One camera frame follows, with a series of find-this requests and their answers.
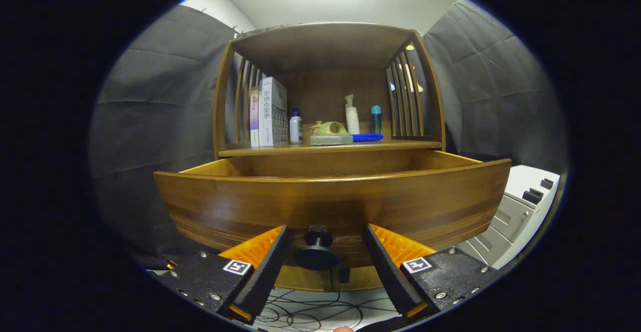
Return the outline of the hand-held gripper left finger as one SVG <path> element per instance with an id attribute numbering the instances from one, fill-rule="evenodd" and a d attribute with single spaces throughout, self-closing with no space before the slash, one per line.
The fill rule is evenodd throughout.
<path id="1" fill-rule="evenodd" d="M 274 287 L 291 243 L 286 225 L 224 252 L 201 251 L 160 277 L 161 284 L 197 307 L 252 325 Z"/>

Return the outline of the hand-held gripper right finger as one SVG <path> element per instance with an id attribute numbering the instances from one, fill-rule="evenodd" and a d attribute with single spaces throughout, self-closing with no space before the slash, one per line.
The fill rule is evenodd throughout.
<path id="1" fill-rule="evenodd" d="M 389 300 L 407 322 L 460 304 L 499 274 L 460 248 L 436 251 L 372 223 L 363 227 L 363 243 Z"/>

